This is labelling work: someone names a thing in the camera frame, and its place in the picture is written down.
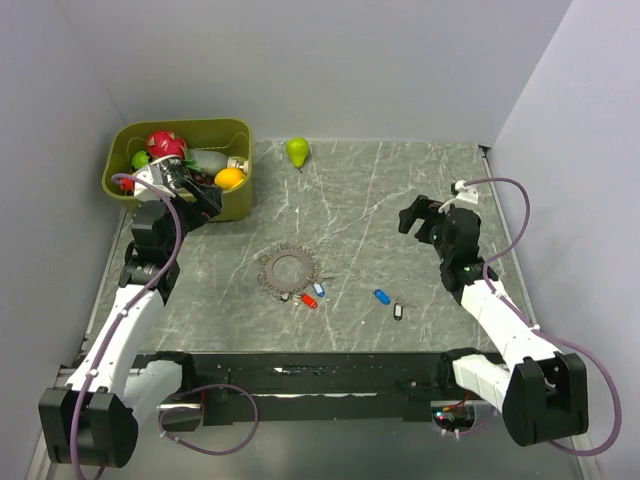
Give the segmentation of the metal disc with key rings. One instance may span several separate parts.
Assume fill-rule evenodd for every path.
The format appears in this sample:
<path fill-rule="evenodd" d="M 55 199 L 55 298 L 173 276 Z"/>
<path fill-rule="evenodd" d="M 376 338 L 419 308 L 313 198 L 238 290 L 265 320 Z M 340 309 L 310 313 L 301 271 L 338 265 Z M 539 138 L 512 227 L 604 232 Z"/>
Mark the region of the metal disc with key rings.
<path fill-rule="evenodd" d="M 314 252 L 301 244 L 279 242 L 259 259 L 257 281 L 276 300 L 286 302 L 320 279 Z"/>

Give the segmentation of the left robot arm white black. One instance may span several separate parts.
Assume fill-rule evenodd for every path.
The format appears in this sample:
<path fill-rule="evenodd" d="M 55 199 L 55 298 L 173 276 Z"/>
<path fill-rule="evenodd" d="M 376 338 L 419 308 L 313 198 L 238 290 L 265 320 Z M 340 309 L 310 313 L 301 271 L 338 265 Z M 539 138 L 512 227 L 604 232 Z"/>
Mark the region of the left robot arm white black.
<path fill-rule="evenodd" d="M 198 388 L 187 354 L 163 354 L 139 373 L 130 371 L 176 284 L 184 238 L 221 213 L 222 191 L 183 179 L 179 187 L 193 197 L 186 200 L 175 188 L 133 181 L 151 197 L 131 215 L 132 239 L 111 311 L 74 373 L 63 386 L 46 389 L 38 405 L 49 459 L 74 469 L 125 466 L 144 420 L 167 397 L 185 402 Z"/>

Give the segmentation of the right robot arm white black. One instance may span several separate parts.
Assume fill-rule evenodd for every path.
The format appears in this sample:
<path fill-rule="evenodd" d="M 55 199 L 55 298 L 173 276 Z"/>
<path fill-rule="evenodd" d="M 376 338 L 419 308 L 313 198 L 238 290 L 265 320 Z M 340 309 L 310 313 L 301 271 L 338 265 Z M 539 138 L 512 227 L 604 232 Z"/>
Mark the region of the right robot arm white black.
<path fill-rule="evenodd" d="M 473 348 L 442 354 L 439 391 L 459 398 L 467 390 L 496 408 L 520 446 L 583 434 L 589 426 L 587 370 L 575 354 L 564 354 L 540 338 L 508 306 L 497 274 L 479 254 L 480 217 L 466 208 L 448 211 L 419 195 L 400 211 L 398 230 L 422 223 L 416 239 L 434 247 L 442 284 L 488 335 L 502 361 L 495 364 Z"/>

